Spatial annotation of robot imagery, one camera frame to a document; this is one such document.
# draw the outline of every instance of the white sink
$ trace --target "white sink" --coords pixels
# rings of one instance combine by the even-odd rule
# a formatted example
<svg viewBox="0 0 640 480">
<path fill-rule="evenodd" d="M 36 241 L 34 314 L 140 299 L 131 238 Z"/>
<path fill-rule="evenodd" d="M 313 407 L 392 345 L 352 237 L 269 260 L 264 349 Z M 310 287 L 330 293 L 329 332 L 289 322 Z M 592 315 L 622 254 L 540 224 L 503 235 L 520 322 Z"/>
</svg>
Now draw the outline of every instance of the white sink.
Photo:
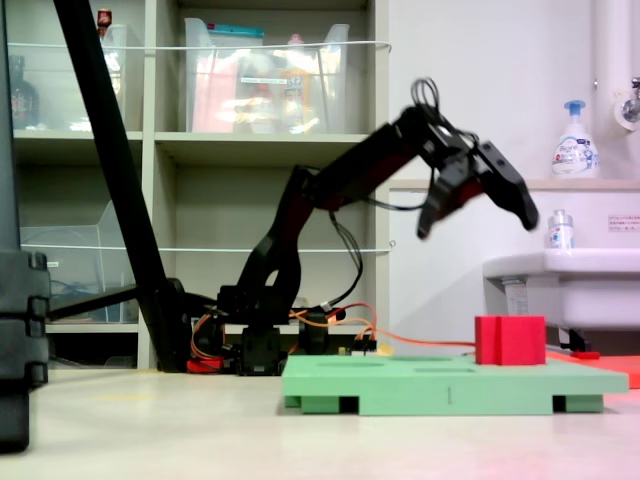
<svg viewBox="0 0 640 480">
<path fill-rule="evenodd" d="M 483 275 L 489 313 L 507 313 L 495 301 L 495 287 L 507 284 L 510 295 L 519 290 L 518 313 L 550 325 L 640 329 L 640 249 L 543 250 L 490 260 Z"/>
</svg>

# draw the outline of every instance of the floor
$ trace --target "floor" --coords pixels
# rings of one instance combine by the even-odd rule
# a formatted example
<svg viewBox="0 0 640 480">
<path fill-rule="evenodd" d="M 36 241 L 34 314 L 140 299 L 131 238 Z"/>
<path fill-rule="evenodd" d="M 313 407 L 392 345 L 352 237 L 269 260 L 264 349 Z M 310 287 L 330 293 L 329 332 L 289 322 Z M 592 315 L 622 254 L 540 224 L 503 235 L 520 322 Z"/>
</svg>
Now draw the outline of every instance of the floor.
<svg viewBox="0 0 640 480">
<path fill-rule="evenodd" d="M 2 480 L 640 478 L 640 391 L 604 414 L 300 416 L 278 378 L 53 371 Z"/>
</svg>

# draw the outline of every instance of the red block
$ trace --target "red block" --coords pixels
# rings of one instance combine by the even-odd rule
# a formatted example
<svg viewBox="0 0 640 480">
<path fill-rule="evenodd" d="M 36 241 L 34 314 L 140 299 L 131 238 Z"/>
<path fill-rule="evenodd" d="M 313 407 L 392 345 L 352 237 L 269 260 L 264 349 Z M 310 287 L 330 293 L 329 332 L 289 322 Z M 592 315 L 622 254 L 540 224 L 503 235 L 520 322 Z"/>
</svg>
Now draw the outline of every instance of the red block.
<svg viewBox="0 0 640 480">
<path fill-rule="evenodd" d="M 476 317 L 476 363 L 543 365 L 546 329 L 540 316 Z"/>
<path fill-rule="evenodd" d="M 498 363 L 498 319 L 500 317 L 476 317 L 476 363 Z"/>
</svg>

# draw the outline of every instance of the green board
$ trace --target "green board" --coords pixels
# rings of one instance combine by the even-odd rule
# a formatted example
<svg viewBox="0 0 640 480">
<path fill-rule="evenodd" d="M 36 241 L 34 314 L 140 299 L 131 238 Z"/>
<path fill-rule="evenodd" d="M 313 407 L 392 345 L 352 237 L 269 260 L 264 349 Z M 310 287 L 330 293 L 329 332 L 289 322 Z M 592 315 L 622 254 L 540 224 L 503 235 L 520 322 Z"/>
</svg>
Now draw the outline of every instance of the green board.
<svg viewBox="0 0 640 480">
<path fill-rule="evenodd" d="M 548 360 L 547 365 L 476 365 L 457 357 L 289 357 L 285 407 L 360 415 L 545 415 L 601 412 L 602 395 L 625 393 L 621 373 Z"/>
</svg>

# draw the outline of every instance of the soap dispenser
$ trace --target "soap dispenser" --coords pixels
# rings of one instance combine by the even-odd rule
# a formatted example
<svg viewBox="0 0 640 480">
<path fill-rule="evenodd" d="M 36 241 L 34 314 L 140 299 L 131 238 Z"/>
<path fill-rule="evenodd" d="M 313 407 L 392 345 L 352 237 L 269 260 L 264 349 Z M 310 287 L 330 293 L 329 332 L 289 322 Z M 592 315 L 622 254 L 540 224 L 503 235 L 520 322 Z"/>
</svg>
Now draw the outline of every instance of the soap dispenser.
<svg viewBox="0 0 640 480">
<path fill-rule="evenodd" d="M 597 178 L 600 176 L 600 157 L 591 135 L 580 121 L 580 111 L 586 106 L 582 100 L 564 104 L 570 122 L 560 137 L 551 163 L 551 171 L 558 178 Z"/>
</svg>

